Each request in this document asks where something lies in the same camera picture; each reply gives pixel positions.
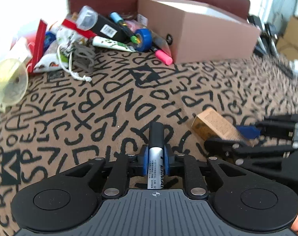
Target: white drawstring cord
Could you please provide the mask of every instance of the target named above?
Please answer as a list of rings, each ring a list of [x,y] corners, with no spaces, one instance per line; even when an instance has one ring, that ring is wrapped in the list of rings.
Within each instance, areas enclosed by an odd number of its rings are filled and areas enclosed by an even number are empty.
[[[74,79],[76,80],[80,80],[80,81],[87,81],[87,82],[90,82],[92,80],[91,77],[89,76],[83,76],[83,77],[80,77],[79,74],[77,72],[73,72],[72,71],[72,51],[70,52],[70,55],[69,55],[69,62],[68,62],[68,69],[66,69],[66,67],[63,65],[63,62],[61,61],[61,57],[60,57],[60,48],[64,46],[62,44],[60,44],[57,48],[57,56],[58,56],[58,60],[59,60],[59,64],[61,66],[61,68],[63,68],[63,70],[67,73],[69,73]]]

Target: pink box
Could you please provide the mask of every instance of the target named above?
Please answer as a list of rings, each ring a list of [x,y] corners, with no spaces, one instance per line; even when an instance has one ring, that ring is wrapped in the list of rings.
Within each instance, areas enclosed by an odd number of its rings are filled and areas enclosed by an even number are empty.
[[[138,0],[142,23],[161,37],[172,37],[174,63],[249,58],[260,30],[246,20],[190,0]]]

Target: clear plastic cap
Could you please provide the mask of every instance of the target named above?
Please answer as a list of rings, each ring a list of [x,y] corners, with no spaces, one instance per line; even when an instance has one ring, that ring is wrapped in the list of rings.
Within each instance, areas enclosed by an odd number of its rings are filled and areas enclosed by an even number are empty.
[[[28,87],[25,64],[14,58],[0,62],[0,111],[21,101]]]
[[[83,6],[76,21],[77,28],[87,31],[98,21],[98,14],[89,6]]]

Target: ridged gray surface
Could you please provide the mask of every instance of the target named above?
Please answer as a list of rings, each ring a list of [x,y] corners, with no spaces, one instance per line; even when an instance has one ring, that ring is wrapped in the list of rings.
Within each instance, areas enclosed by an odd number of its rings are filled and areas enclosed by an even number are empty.
[[[98,213],[81,226],[44,236],[250,236],[222,220],[203,200],[190,200],[180,189],[129,190],[117,200],[106,200]],[[39,236],[22,229],[17,236]],[[265,236],[294,236],[289,229]]]

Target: small cardboard box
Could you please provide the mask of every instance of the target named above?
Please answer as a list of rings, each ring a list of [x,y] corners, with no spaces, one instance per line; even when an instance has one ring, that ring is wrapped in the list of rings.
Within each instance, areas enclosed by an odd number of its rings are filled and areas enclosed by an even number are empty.
[[[138,13],[149,29],[172,40],[174,63],[249,58],[260,35],[246,20],[190,0],[138,0]]]
[[[298,18],[291,17],[283,38],[277,42],[277,50],[290,61],[298,59]]]
[[[207,108],[195,117],[192,129],[203,139],[218,136],[225,140],[248,143],[241,133],[224,117],[212,108]]]
[[[289,61],[298,60],[298,49],[282,37],[277,42],[277,50],[279,53],[284,54]]]

